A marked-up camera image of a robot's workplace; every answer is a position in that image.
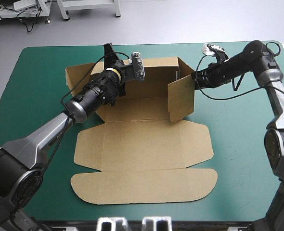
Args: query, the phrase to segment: unfolded cardboard box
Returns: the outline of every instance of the unfolded cardboard box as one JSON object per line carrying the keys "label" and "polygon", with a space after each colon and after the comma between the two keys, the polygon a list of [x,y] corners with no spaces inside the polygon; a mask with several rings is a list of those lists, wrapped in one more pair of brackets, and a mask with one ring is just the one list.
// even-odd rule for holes
{"label": "unfolded cardboard box", "polygon": [[[78,134],[74,162],[101,171],[71,179],[86,202],[194,201],[215,187],[216,171],[187,168],[213,157],[208,128],[182,120],[194,111],[193,70],[178,57],[143,63],[145,81],[126,83],[126,96],[97,111],[105,123]],[[70,89],[92,65],[66,69]],[[92,74],[102,71],[103,63],[98,63]]]}

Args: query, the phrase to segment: brown cardboard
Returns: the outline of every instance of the brown cardboard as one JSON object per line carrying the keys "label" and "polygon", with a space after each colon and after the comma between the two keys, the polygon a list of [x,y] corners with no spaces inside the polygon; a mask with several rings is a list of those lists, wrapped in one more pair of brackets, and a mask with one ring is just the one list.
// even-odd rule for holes
{"label": "brown cardboard", "polygon": [[212,169],[116,171],[76,174],[71,184],[82,200],[98,204],[165,203],[199,200],[217,182]]}
{"label": "brown cardboard", "polygon": [[[78,134],[75,163],[102,171],[72,177],[72,187],[82,200],[95,204],[193,201],[209,194],[216,184],[214,170],[186,169],[213,156],[208,128],[182,120],[194,111],[193,70],[178,57],[143,63],[145,81],[126,83],[126,96],[119,97],[115,106],[97,111],[105,124]],[[66,69],[69,88],[91,65]],[[98,63],[92,74],[102,70],[103,63]]]}
{"label": "brown cardboard", "polygon": [[107,122],[78,134],[74,162],[101,171],[186,168],[213,157],[208,128],[181,120]]}

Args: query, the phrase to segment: gray floor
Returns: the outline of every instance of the gray floor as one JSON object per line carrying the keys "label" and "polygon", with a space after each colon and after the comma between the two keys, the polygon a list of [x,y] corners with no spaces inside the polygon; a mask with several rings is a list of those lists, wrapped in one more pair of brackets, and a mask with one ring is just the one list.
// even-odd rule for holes
{"label": "gray floor", "polygon": [[284,43],[284,1],[125,0],[114,8],[70,12],[53,4],[52,24],[27,34],[16,20],[0,24],[0,97],[21,50],[29,46],[277,40]]}

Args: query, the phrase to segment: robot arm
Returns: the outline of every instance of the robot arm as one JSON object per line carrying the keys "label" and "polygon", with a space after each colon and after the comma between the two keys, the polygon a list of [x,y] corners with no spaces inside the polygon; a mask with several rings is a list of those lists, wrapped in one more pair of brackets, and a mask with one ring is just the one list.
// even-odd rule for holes
{"label": "robot arm", "polygon": [[125,65],[111,44],[105,44],[104,51],[104,70],[65,104],[66,111],[27,137],[0,147],[0,226],[5,230],[38,229],[37,223],[21,209],[42,183],[43,173],[49,165],[47,151],[73,124],[84,122],[102,105],[113,105],[116,97],[125,95],[126,82],[144,80],[140,53],[134,52],[132,62]]}
{"label": "robot arm", "polygon": [[284,76],[274,59],[278,54],[273,54],[267,45],[257,40],[230,59],[223,48],[209,44],[205,45],[204,54],[215,56],[218,62],[192,74],[196,89],[216,88],[252,71],[258,85],[267,92],[274,119],[267,125],[265,149],[273,173],[281,184],[265,218],[268,229],[284,231]]}

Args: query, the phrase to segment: green table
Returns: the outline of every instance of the green table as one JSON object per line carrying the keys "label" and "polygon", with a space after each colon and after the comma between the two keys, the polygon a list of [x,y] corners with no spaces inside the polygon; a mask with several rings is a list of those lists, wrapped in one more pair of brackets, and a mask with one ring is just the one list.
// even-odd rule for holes
{"label": "green table", "polygon": [[[247,42],[218,43],[228,56]],[[201,43],[114,46],[130,54],[140,51],[143,58],[179,56],[193,68],[202,56]],[[65,68],[94,62],[103,46],[29,47],[21,52],[0,100],[0,146],[36,130],[62,111],[59,101],[68,91]],[[204,59],[205,68],[215,58]],[[284,73],[284,51],[277,57]],[[254,76],[247,74],[239,91],[255,88]],[[234,95],[231,84],[205,90],[210,95]],[[92,115],[83,125],[76,124],[64,136],[46,172],[44,183],[26,207],[30,216],[40,220],[92,220],[102,216],[169,215],[174,220],[255,220],[265,215],[279,181],[272,174],[264,150],[265,127],[273,118],[265,90],[230,101],[213,101],[200,92],[195,95],[195,112],[187,120],[209,127],[214,157],[194,167],[210,167],[218,172],[218,182],[206,198],[189,203],[93,205],[73,192],[70,178],[94,170],[73,162],[79,131],[102,123]]]}

